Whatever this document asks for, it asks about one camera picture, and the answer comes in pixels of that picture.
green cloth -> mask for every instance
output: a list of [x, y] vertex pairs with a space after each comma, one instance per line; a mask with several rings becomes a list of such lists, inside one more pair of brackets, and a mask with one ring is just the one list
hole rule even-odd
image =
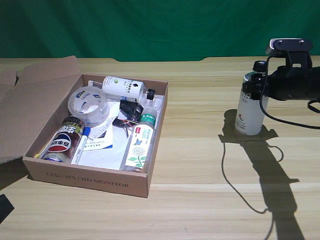
[[319, 0], [0, 0], [0, 58], [197, 61], [263, 56], [271, 38], [320, 55]]

blue marker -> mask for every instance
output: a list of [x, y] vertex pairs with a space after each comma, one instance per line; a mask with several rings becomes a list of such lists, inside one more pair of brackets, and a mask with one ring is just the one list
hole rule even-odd
[[71, 164], [78, 164], [79, 162], [79, 159], [82, 155], [82, 152], [85, 148], [85, 145], [86, 145], [86, 142], [87, 142], [87, 139], [88, 139], [88, 136], [90, 134], [90, 130], [91, 128], [86, 126], [84, 129], [83, 129], [83, 134], [82, 134], [82, 137], [80, 139], [80, 142], [78, 144], [78, 147], [76, 148], [75, 152], [74, 152], [74, 155], [72, 157], [72, 160], [71, 160]]

tape roll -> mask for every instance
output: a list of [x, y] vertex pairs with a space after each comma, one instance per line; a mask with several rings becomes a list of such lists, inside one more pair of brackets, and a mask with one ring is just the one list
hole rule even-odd
[[68, 100], [70, 113], [81, 119], [86, 127], [93, 128], [103, 123], [109, 115], [106, 94], [95, 86], [76, 90]]

black bottle cap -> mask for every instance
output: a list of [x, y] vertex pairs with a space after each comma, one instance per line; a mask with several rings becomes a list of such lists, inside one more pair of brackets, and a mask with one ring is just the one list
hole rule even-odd
[[155, 98], [155, 90], [149, 88], [146, 92], [146, 99], [153, 100]]
[[266, 61], [255, 61], [252, 70], [255, 72], [258, 72], [258, 73], [266, 72], [267, 62]]

spray bottle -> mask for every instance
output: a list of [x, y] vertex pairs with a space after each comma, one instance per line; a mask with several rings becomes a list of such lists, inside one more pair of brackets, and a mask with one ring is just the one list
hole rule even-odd
[[[267, 62], [255, 61], [253, 71], [244, 75], [243, 82], [250, 81], [253, 74], [262, 74], [264, 77], [266, 75], [266, 69]], [[251, 94], [252, 93], [244, 93], [241, 88], [234, 127], [244, 135], [253, 136], [260, 133], [265, 115], [260, 109], [259, 100], [253, 100]], [[262, 106], [264, 109], [267, 107], [268, 99], [267, 96], [262, 97]]]
[[146, 98], [153, 100], [155, 94], [154, 89], [148, 89], [142, 81], [135, 81], [115, 76], [106, 76], [103, 84], [102, 91], [110, 98], [120, 96], [121, 100], [141, 103]]

